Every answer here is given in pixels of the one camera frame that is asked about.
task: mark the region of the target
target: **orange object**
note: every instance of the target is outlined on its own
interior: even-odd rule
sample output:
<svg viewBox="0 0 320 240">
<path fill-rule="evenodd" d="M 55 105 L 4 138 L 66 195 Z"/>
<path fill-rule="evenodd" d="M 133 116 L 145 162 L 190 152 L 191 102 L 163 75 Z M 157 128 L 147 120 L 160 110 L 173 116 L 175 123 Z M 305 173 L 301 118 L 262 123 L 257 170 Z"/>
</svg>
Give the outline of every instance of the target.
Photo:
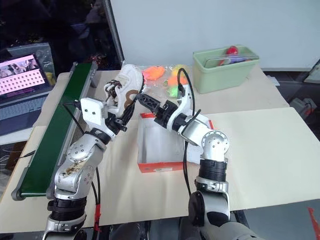
<svg viewBox="0 0 320 240">
<path fill-rule="evenodd" d="M 151 66 L 142 73 L 145 79 L 155 81 L 165 73 L 165 68 L 163 66 Z"/>
<path fill-rule="evenodd" d="M 182 76 L 183 74 L 180 75 L 180 83 L 182 85 L 188 84 L 188 80 Z M 177 76 L 171 76 L 168 79 L 168 86 L 178 86 L 178 77 Z"/>
</svg>

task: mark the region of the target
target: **laptop screen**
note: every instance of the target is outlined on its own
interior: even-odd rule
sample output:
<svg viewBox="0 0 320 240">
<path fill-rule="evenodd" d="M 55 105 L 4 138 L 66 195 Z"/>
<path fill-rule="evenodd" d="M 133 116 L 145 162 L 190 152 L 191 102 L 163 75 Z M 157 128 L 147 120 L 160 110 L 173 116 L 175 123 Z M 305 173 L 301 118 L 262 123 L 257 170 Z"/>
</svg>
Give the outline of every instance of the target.
<svg viewBox="0 0 320 240">
<path fill-rule="evenodd" d="M 25 96 L 49 86 L 34 54 L 0 62 L 0 100 Z"/>
</svg>

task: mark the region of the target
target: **sneaker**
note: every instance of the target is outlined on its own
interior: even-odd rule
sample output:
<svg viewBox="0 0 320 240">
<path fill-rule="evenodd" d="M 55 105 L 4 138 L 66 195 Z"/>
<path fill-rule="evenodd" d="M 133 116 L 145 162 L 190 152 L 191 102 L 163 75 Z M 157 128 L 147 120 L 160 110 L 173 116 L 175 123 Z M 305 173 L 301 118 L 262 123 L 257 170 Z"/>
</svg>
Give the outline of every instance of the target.
<svg viewBox="0 0 320 240">
<path fill-rule="evenodd" d="M 104 86 L 108 112 L 117 118 L 121 117 L 124 110 L 133 103 L 142 86 L 141 71 L 132 64 L 124 65 L 114 80 Z"/>
</svg>

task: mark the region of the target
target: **green conveyor belt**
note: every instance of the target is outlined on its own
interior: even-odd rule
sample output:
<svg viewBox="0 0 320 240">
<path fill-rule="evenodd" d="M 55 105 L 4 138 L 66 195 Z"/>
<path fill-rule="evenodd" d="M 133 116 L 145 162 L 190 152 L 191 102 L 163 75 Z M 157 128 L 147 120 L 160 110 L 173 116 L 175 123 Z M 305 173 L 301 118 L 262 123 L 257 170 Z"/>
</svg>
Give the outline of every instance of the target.
<svg viewBox="0 0 320 240">
<path fill-rule="evenodd" d="M 70 103 L 80 98 L 91 66 L 91 63 L 79 63 L 75 67 L 59 103 Z M 20 197 L 22 200 L 26 197 L 46 195 L 71 121 L 71 116 L 59 104 L 25 172 L 23 181 L 20 180 L 21 185 L 17 187 L 15 193 L 17 198 Z"/>
</svg>

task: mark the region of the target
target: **open cardboard box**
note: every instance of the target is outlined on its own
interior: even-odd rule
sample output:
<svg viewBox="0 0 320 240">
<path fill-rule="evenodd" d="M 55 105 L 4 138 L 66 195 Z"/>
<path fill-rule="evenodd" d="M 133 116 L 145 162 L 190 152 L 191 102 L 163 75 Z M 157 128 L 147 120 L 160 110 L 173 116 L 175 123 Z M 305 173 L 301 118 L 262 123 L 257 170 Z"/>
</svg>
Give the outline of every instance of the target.
<svg viewBox="0 0 320 240">
<path fill-rule="evenodd" d="M 205 116 L 201 121 L 213 129 Z M 152 113 L 141 113 L 138 124 L 138 159 L 142 173 L 177 171 L 183 169 L 184 139 L 175 131 L 169 132 L 156 122 Z M 187 161 L 200 163 L 203 150 L 199 146 L 188 145 Z"/>
</svg>

